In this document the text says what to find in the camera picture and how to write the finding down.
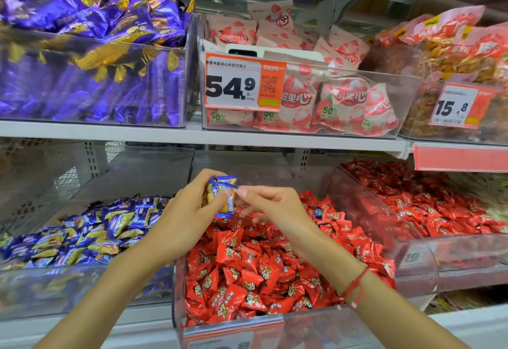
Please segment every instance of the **person's right hand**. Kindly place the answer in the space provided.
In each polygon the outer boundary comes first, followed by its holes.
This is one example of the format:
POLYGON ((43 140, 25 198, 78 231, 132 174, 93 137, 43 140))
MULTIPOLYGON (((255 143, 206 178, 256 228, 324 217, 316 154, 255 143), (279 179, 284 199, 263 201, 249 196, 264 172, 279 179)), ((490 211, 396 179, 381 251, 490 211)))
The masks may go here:
POLYGON ((249 204, 242 211, 248 215, 255 211, 263 211, 253 219, 270 221, 288 237, 291 246, 299 257, 313 264, 312 251, 325 235, 305 211, 298 193, 291 187, 240 186, 237 195, 249 204))

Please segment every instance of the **white shelf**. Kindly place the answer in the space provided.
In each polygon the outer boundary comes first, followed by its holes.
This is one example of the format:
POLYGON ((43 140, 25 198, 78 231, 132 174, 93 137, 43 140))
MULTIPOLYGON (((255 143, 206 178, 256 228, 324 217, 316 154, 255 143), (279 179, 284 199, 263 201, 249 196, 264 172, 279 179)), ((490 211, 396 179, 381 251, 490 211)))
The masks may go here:
POLYGON ((403 153, 408 146, 402 139, 349 138, 264 132, 206 130, 201 123, 190 122, 186 128, 136 127, 79 123, 0 121, 0 136, 76 140, 123 140, 126 142, 217 144, 229 146, 264 146, 364 150, 403 153))

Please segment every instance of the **price tag holder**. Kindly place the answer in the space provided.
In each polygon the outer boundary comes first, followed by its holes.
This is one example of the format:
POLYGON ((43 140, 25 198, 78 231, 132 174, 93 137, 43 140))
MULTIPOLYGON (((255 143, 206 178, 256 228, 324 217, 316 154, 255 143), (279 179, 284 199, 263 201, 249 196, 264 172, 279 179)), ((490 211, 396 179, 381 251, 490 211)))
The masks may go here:
POLYGON ((207 53, 205 106, 278 112, 286 67, 283 61, 207 53))
POLYGON ((492 87, 444 83, 429 125, 478 128, 496 93, 497 89, 492 87))

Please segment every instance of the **bracelet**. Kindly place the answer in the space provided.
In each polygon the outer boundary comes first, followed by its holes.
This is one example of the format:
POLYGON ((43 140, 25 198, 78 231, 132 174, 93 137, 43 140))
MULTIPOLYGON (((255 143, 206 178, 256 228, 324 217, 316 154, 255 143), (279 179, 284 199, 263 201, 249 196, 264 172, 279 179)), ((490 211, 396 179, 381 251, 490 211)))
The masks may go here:
POLYGON ((346 301, 346 298, 352 293, 352 291, 354 289, 356 289, 357 287, 360 287, 360 293, 358 295, 358 297, 356 298, 356 300, 354 300, 352 303, 351 303, 351 308, 353 309, 356 309, 356 307, 358 306, 358 303, 359 301, 362 299, 363 297, 363 287, 362 287, 362 283, 360 282, 363 278, 363 276, 365 275, 365 273, 367 273, 369 271, 369 268, 368 267, 365 267, 365 269, 363 269, 362 273, 356 278, 354 279, 350 284, 349 286, 347 287, 347 289, 344 291, 344 293, 341 294, 342 298, 344 299, 344 301, 346 301))

